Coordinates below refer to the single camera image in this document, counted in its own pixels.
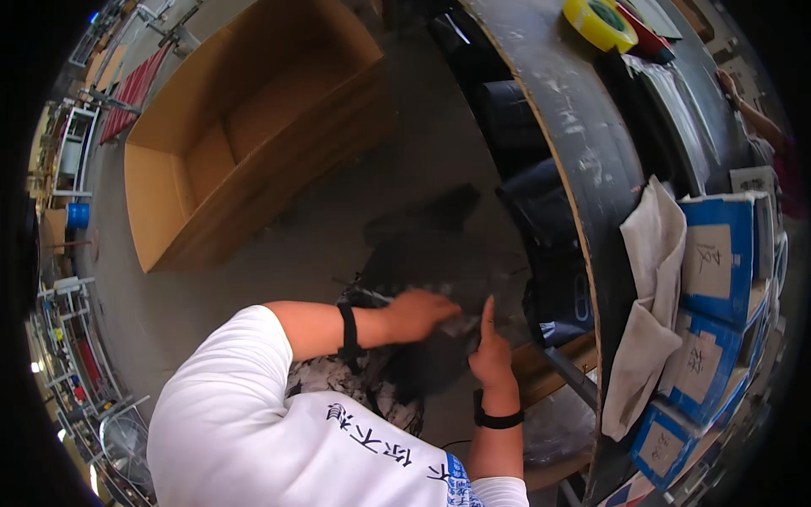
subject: white towel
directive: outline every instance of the white towel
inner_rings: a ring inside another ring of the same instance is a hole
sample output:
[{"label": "white towel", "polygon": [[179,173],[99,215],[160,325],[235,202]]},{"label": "white towel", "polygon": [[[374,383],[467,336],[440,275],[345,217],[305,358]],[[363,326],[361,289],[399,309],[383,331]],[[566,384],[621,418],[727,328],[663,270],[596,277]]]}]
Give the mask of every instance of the white towel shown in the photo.
[{"label": "white towel", "polygon": [[642,414],[667,357],[681,347],[673,333],[681,289],[687,221],[655,176],[620,226],[638,299],[611,369],[602,432],[616,441]]}]

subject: white t-shirt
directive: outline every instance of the white t-shirt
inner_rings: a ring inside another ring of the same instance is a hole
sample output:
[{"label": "white t-shirt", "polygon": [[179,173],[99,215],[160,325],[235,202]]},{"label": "white t-shirt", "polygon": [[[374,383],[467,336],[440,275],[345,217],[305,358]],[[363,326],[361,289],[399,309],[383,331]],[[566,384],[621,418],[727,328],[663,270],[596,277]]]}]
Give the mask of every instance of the white t-shirt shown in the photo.
[{"label": "white t-shirt", "polygon": [[293,351],[266,307],[238,312],[166,383],[147,459],[161,507],[528,506],[452,454],[331,391],[284,399]]}]

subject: blue box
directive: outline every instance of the blue box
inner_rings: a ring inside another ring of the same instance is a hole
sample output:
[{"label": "blue box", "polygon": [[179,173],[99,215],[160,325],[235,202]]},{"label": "blue box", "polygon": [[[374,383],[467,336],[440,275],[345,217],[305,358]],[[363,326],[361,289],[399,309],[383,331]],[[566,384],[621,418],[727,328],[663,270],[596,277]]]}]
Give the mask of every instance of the blue box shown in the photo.
[{"label": "blue box", "polygon": [[725,394],[726,401],[704,427],[687,419],[666,399],[659,398],[648,405],[642,427],[631,446],[630,456],[650,483],[657,489],[668,489],[687,466],[693,453],[703,452],[706,448],[702,446],[702,439],[708,439],[707,444],[714,441],[714,436],[729,424],[743,400],[748,377],[745,368],[736,368]]},{"label": "blue box", "polygon": [[[675,332],[681,336],[682,346],[667,358],[658,393],[696,425],[711,424],[732,395],[730,389],[750,369],[765,314],[761,307],[754,323],[741,332],[728,323],[680,308]],[[746,354],[741,354],[744,344]]]},{"label": "blue box", "polygon": [[681,305],[736,329],[749,327],[774,271],[769,195],[706,195],[679,206],[687,219]]},{"label": "blue box", "polygon": [[700,436],[685,430],[656,405],[649,405],[631,446],[631,459],[657,489],[667,489],[684,469]]}]

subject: person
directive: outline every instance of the person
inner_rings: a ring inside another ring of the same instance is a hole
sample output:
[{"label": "person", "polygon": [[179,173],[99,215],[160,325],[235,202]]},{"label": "person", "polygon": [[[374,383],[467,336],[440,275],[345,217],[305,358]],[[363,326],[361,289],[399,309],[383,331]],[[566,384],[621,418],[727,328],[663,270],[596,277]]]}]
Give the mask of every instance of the person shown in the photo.
[{"label": "person", "polygon": [[[371,349],[423,340],[461,309],[442,295],[408,290],[385,308],[350,312],[357,343]],[[481,382],[480,408],[488,422],[513,423],[475,428],[465,467],[343,393],[285,399],[293,361],[347,346],[339,307],[278,301],[241,310],[161,392],[147,447],[158,502],[528,505],[521,425],[514,423],[521,413],[518,385],[509,344],[493,328],[493,312],[491,296],[470,370]]]},{"label": "person", "polygon": [[735,86],[735,81],[724,70],[717,70],[718,80],[723,91],[729,95],[732,106],[755,128],[758,135],[750,136],[749,141],[755,152],[755,163],[771,165],[777,174],[782,191],[780,203],[783,215],[800,220],[806,217],[803,181],[799,172],[797,148],[794,139],[783,134],[774,122],[763,113],[745,102]]}]

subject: hand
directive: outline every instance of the hand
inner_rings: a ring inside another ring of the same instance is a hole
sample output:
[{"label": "hand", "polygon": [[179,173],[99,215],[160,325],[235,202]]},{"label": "hand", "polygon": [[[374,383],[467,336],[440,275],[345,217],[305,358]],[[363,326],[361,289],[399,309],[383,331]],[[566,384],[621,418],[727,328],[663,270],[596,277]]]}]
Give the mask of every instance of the hand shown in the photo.
[{"label": "hand", "polygon": [[721,83],[723,91],[728,93],[729,97],[737,102],[740,98],[738,97],[738,91],[735,89],[735,81],[732,80],[732,77],[724,69],[718,69],[715,75],[718,76],[718,82]]},{"label": "hand", "polygon": [[411,343],[425,339],[443,320],[461,314],[461,308],[443,295],[414,289],[398,295],[380,313],[387,323],[387,343]]},{"label": "hand", "polygon": [[495,308],[496,302],[490,296],[484,303],[482,314],[482,341],[478,345],[478,350],[468,358],[470,370],[482,383],[485,391],[511,389],[517,386],[512,370],[513,356],[509,342],[496,334],[493,328]]}]

